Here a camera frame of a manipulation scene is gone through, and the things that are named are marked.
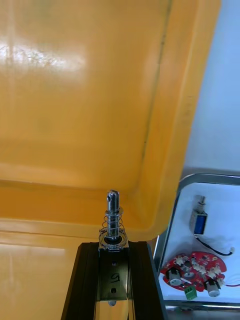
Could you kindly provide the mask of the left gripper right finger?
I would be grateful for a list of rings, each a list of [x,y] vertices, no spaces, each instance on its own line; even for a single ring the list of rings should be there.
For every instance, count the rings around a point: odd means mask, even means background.
[[[167,310],[151,248],[145,241],[130,241],[128,246],[128,318],[165,320]]]

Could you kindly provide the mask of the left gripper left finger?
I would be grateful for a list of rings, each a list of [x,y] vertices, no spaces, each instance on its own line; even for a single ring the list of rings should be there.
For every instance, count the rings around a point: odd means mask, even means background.
[[[62,320],[94,320],[99,278],[99,244],[82,243],[76,253]]]

